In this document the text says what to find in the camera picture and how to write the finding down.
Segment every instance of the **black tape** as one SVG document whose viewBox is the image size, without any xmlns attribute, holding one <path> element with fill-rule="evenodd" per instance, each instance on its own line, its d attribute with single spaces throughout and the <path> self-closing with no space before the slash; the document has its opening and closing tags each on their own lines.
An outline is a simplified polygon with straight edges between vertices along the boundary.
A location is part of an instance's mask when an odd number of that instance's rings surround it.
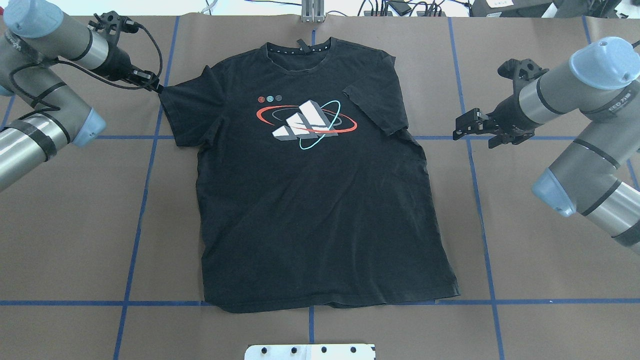
<svg viewBox="0 0 640 360">
<path fill-rule="evenodd" d="M 58 153 L 56 144 L 53 142 L 53 140 L 51 140 L 51 138 L 48 137 L 45 133 L 40 131 L 40 129 L 29 124 L 28 122 L 23 120 L 14 120 L 11 124 L 7 125 L 7 127 L 21 131 L 26 136 L 35 141 L 38 146 L 40 146 L 42 151 L 44 151 L 46 157 L 45 161 L 49 161 L 49 159 L 53 158 Z"/>
<path fill-rule="evenodd" d="M 21 37 L 12 33 L 10 30 L 4 32 L 4 39 L 13 46 L 14 49 L 23 55 L 29 57 L 34 62 L 42 66 L 52 65 L 51 61 L 48 61 L 43 54 L 27 44 Z"/>
<path fill-rule="evenodd" d="M 56 91 L 57 89 L 65 86 L 65 82 L 64 81 L 60 81 L 59 83 L 52 85 L 51 87 L 49 87 L 47 90 L 44 90 L 42 93 L 40 93 L 40 95 L 36 96 L 33 101 L 31 101 L 31 104 L 29 104 L 32 108 L 35 108 L 36 105 L 38 103 L 40 103 L 40 101 L 42 101 L 42 99 L 44 99 L 45 97 L 47 97 L 47 95 L 51 94 L 52 92 Z"/>
<path fill-rule="evenodd" d="M 588 208 L 587 210 L 585 210 L 585 211 L 582 213 L 582 216 L 584 216 L 584 217 L 585 217 L 585 216 L 589 215 L 590 213 L 592 213 L 592 212 L 593 212 L 593 210 L 597 209 L 600 205 L 602 205 L 602 203 L 604 202 L 604 200 L 607 200 L 607 199 L 611 196 L 611 194 L 613 194 L 614 192 L 616 192 L 616 190 L 618 189 L 618 187 L 620 187 L 620 184 L 621 184 L 621 183 L 622 183 L 622 181 L 620 181 L 620 180 L 616 181 L 616 183 L 615 183 L 615 184 L 613 184 L 613 186 L 612 186 L 612 187 L 610 187 L 610 188 L 607 190 L 607 192 L 605 192 L 605 193 L 604 193 L 604 194 L 603 194 L 603 195 L 598 199 L 598 201 L 596 201 L 595 203 L 593 203 L 593 205 L 591 205 L 591 207 L 590 207 L 590 208 Z"/>
<path fill-rule="evenodd" d="M 46 116 L 47 118 L 49 118 L 49 120 L 53 121 L 60 128 L 60 130 L 62 130 L 62 132 L 65 134 L 65 137 L 67 138 L 67 144 L 71 143 L 71 136 L 69 136 L 69 132 L 67 131 L 67 129 L 65 129 L 64 126 L 62 126 L 62 124 L 60 123 L 60 121 L 58 121 L 58 119 L 53 117 L 53 115 L 51 115 L 50 113 L 38 112 L 38 114 Z"/>
<path fill-rule="evenodd" d="M 632 247 L 640 242 L 640 221 L 630 227 L 624 233 L 613 237 L 620 245 L 624 247 Z"/>
<path fill-rule="evenodd" d="M 611 165 L 615 166 L 616 168 L 620 168 L 620 163 L 618 163 L 618 161 L 616 159 L 613 158 L 613 156 L 607 154 L 606 152 L 604 152 L 601 148 L 593 145 L 592 143 L 586 142 L 580 138 L 576 138 L 573 142 L 582 145 L 584 147 L 586 147 L 587 149 L 595 152 L 596 154 L 598 154 L 601 158 L 603 158 L 604 160 L 607 160 L 608 162 L 611 163 Z"/>
<path fill-rule="evenodd" d="M 86 49 L 84 49 L 82 54 L 80 54 L 77 58 L 73 58 L 73 59 L 69 59 L 69 60 L 78 61 L 81 58 L 84 58 L 84 56 L 89 53 L 89 50 L 91 50 L 91 46 L 93 46 L 93 31 L 89 30 L 89 44 L 87 44 Z"/>
<path fill-rule="evenodd" d="M 585 116 L 587 116 L 592 121 L 606 121 L 615 119 L 618 116 L 617 112 L 624 109 L 633 99 L 636 98 L 636 95 L 640 92 L 640 83 L 638 81 L 633 81 L 631 84 L 627 85 L 620 94 L 613 98 L 613 100 L 609 101 L 607 104 L 593 110 L 593 111 L 581 111 Z"/>
<path fill-rule="evenodd" d="M 545 98 L 542 96 L 542 91 L 540 90 L 540 80 L 538 80 L 538 82 L 536 83 L 536 91 L 538 93 L 538 98 L 540 99 L 540 102 L 542 102 L 542 105 L 544 105 L 548 111 L 551 111 L 554 114 L 558 114 L 558 115 L 564 115 L 566 113 L 561 113 L 560 111 L 557 111 L 556 109 L 552 108 L 551 105 L 549 105 L 549 103 L 545 100 Z"/>
</svg>

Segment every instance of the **grid line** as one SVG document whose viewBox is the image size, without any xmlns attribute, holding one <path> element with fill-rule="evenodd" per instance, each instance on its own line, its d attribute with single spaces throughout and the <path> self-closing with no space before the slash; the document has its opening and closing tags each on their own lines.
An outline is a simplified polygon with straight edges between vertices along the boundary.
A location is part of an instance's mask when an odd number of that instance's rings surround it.
<svg viewBox="0 0 640 360">
<path fill-rule="evenodd" d="M 462 91 L 462 80 L 460 78 L 460 67 L 458 64 L 458 54 L 456 52 L 456 41 L 455 41 L 455 35 L 454 35 L 454 31 L 453 31 L 453 21 L 451 20 L 450 17 L 447 18 L 448 23 L 449 23 L 449 38 L 451 39 L 451 51 L 453 53 L 453 65 L 456 71 L 456 82 L 457 82 L 457 86 L 458 86 L 458 97 L 460 98 L 460 110 L 461 110 L 461 114 L 464 114 L 467 112 L 466 107 L 465 107 L 465 97 L 463 95 L 463 91 Z M 488 281 L 488 285 L 489 285 L 489 294 L 491 296 L 491 300 L 492 300 L 492 304 L 491 304 L 491 308 L 492 308 L 492 313 L 493 313 L 493 327 L 495 329 L 495 339 L 497 342 L 497 346 L 498 346 L 498 356 L 500 358 L 500 360 L 504 360 L 504 347 L 502 346 L 502 333 L 500 331 L 500 318 L 498 316 L 498 307 L 497 305 L 494 303 L 495 302 L 495 292 L 493 289 L 493 277 L 492 277 L 492 272 L 491 272 L 491 260 L 489 258 L 489 246 L 487 244 L 486 241 L 486 233 L 484 231 L 484 218 L 483 218 L 483 212 L 482 212 L 482 203 L 480 201 L 480 191 L 478 188 L 478 183 L 477 183 L 477 176 L 476 176 L 476 166 L 474 164 L 474 157 L 473 157 L 473 153 L 472 153 L 472 146 L 471 146 L 471 140 L 466 139 L 465 142 L 467 143 L 467 153 L 468 153 L 468 157 L 469 157 L 469 166 L 470 166 L 470 171 L 471 171 L 471 178 L 473 180 L 473 184 L 474 184 L 474 192 L 476 193 L 476 206 L 477 206 L 477 212 L 478 212 L 478 216 L 480 217 L 480 227 L 482 230 L 482 239 L 483 239 L 483 243 L 484 243 L 484 265 L 486 267 L 486 276 L 487 276 L 487 281 Z"/>
<path fill-rule="evenodd" d="M 9 105 L 6 107 L 6 111 L 4 112 L 4 117 L 2 119 L 2 124 L 0 125 L 0 130 L 4 129 L 6 126 L 6 122 L 9 121 L 9 114 L 11 113 L 11 108 L 13 107 L 13 102 L 15 100 L 15 95 L 11 96 L 9 100 Z"/>
<path fill-rule="evenodd" d="M 309 343 L 316 343 L 316 308 L 314 306 L 309 307 Z"/>
<path fill-rule="evenodd" d="M 589 25 L 587 24 L 587 17 L 582 16 L 582 27 L 584 27 L 584 34 L 587 36 L 587 43 L 591 43 L 591 34 L 589 34 Z"/>
<path fill-rule="evenodd" d="M 97 140 L 173 140 L 173 135 L 98 135 Z"/>
<path fill-rule="evenodd" d="M 636 170 L 634 169 L 633 164 L 631 164 L 631 160 L 627 160 L 627 168 L 629 169 L 629 172 L 631 173 L 631 180 L 634 182 L 634 188 L 636 188 L 636 190 L 640 191 L 640 186 L 638 185 L 638 178 L 636 176 Z"/>
<path fill-rule="evenodd" d="M 474 305 L 588 305 L 588 304 L 637 304 L 640 298 L 584 298 L 584 299 L 470 299 L 470 300 L 427 300 L 389 304 L 388 306 L 474 306 Z M 124 306 L 123 300 L 0 300 L 0 306 Z M 201 300 L 130 300 L 127 307 L 214 307 Z M 310 330 L 314 321 L 310 321 Z"/>
<path fill-rule="evenodd" d="M 180 24 L 180 17 L 175 17 L 175 24 L 173 25 L 173 38 L 171 41 L 171 50 L 169 51 L 169 59 L 167 61 L 166 73 L 164 74 L 164 86 L 169 83 L 169 76 L 171 74 L 171 66 L 173 63 L 173 52 L 175 50 L 175 41 L 178 34 L 178 25 Z M 156 157 L 156 149 L 158 143 L 158 136 L 160 132 L 160 125 L 162 122 L 163 108 L 158 109 L 158 116 L 156 120 L 156 130 L 154 131 L 154 142 L 151 146 L 151 155 L 149 156 L 149 166 L 147 169 L 147 178 L 145 180 L 145 189 L 142 195 L 142 203 L 140 205 L 140 215 L 138 216 L 138 226 L 136 228 L 136 237 L 133 243 L 133 250 L 131 252 L 131 263 L 129 264 L 129 275 L 127 276 L 127 286 L 124 294 L 124 302 L 122 304 L 122 313 L 120 315 L 120 325 L 118 326 L 118 336 L 116 338 L 116 345 L 113 351 L 113 360 L 118 360 L 120 355 L 120 346 L 122 344 L 122 336 L 124 334 L 124 325 L 127 320 L 127 309 L 129 307 L 129 296 L 131 295 L 131 284 L 133 282 L 133 273 L 136 268 L 136 259 L 138 257 L 138 246 L 140 245 L 140 236 L 142 233 L 142 220 L 147 207 L 147 197 L 149 193 L 149 182 L 151 180 L 151 171 L 154 166 L 154 160 Z"/>
</svg>

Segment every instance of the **short sleeve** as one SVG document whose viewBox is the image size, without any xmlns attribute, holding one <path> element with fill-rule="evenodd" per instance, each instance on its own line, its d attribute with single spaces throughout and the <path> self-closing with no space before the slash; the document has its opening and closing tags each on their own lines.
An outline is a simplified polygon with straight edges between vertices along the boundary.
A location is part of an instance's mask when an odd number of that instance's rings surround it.
<svg viewBox="0 0 640 360">
<path fill-rule="evenodd" d="M 382 57 L 367 74 L 347 86 L 344 92 L 386 135 L 408 127 L 395 58 Z"/>
<path fill-rule="evenodd" d="M 225 78 L 222 65 L 208 66 L 195 79 L 167 86 L 159 94 L 175 143 L 199 146 L 225 108 Z"/>
</svg>

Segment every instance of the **white three-bar logo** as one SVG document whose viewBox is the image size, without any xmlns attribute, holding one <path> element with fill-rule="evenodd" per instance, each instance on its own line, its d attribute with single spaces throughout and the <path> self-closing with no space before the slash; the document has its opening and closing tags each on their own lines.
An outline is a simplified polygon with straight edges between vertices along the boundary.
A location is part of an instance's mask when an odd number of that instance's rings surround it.
<svg viewBox="0 0 640 360">
<path fill-rule="evenodd" d="M 331 131 L 331 122 L 326 118 L 317 102 L 309 100 L 298 108 L 301 113 L 295 113 L 288 117 L 287 125 L 280 126 L 272 132 L 274 138 L 284 141 L 338 135 Z"/>
</svg>

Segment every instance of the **shirt hem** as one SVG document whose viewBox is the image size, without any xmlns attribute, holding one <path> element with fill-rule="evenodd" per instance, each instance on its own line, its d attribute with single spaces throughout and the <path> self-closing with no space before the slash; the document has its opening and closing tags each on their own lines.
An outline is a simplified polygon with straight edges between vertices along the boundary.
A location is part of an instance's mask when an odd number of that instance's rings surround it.
<svg viewBox="0 0 640 360">
<path fill-rule="evenodd" d="M 327 305 L 335 308 L 365 307 L 387 304 L 400 304 L 403 302 L 417 302 L 455 297 L 460 295 L 458 283 L 447 286 L 431 288 L 428 290 L 407 290 L 394 293 L 382 293 L 375 295 L 345 295 L 325 294 L 309 295 L 296 299 L 280 299 L 272 301 L 245 302 L 241 304 L 224 304 L 214 300 L 205 301 L 218 306 L 229 313 L 257 313 L 261 311 L 275 311 L 284 309 L 298 309 L 316 305 Z"/>
</svg>

